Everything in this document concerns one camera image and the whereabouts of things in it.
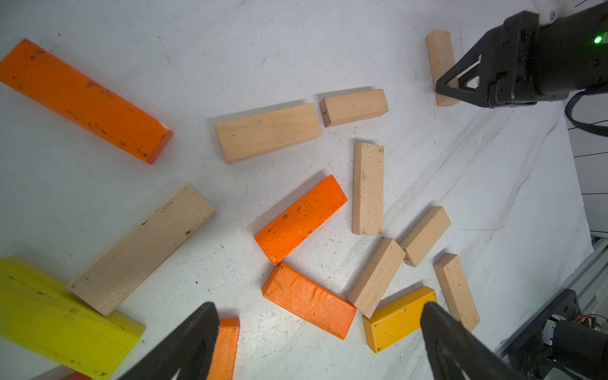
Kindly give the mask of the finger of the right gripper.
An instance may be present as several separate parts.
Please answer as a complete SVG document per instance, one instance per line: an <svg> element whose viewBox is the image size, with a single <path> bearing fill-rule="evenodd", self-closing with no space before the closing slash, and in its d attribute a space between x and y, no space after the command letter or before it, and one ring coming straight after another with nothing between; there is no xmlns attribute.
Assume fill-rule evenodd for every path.
<svg viewBox="0 0 608 380"><path fill-rule="evenodd" d="M490 108L492 33L485 33L436 83L443 96Z"/></svg>

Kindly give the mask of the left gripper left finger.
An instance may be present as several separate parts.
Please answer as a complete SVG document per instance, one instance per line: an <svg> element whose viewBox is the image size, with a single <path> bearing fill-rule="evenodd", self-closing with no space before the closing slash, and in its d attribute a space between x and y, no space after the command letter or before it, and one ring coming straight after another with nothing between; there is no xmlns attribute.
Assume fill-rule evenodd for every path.
<svg viewBox="0 0 608 380"><path fill-rule="evenodd" d="M202 379L208 377L219 317L213 302L196 309L123 379Z"/></svg>

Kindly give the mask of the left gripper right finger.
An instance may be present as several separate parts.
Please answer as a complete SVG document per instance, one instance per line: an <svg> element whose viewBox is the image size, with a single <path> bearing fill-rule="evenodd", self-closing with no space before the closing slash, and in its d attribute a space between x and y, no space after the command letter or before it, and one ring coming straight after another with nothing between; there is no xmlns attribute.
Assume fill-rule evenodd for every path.
<svg viewBox="0 0 608 380"><path fill-rule="evenodd" d="M428 302L421 330L435 379L521 379L438 303Z"/></svg>

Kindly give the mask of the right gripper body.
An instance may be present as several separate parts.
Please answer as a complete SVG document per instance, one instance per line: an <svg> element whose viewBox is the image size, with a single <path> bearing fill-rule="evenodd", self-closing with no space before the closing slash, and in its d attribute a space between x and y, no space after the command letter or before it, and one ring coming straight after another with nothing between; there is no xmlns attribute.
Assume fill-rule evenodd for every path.
<svg viewBox="0 0 608 380"><path fill-rule="evenodd" d="M522 11L489 31L489 106L515 107L538 101L529 61L539 15Z"/></svg>

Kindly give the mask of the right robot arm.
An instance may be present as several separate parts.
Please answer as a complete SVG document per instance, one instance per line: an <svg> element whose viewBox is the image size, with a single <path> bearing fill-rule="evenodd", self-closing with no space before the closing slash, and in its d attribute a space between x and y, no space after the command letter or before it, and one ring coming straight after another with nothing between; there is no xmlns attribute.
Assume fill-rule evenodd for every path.
<svg viewBox="0 0 608 380"><path fill-rule="evenodd" d="M565 116L575 128L606 136L605 126L575 120L573 109L582 97L607 92L607 4L549 25L530 11L511 16L436 79L435 88L490 109L566 100Z"/></svg>

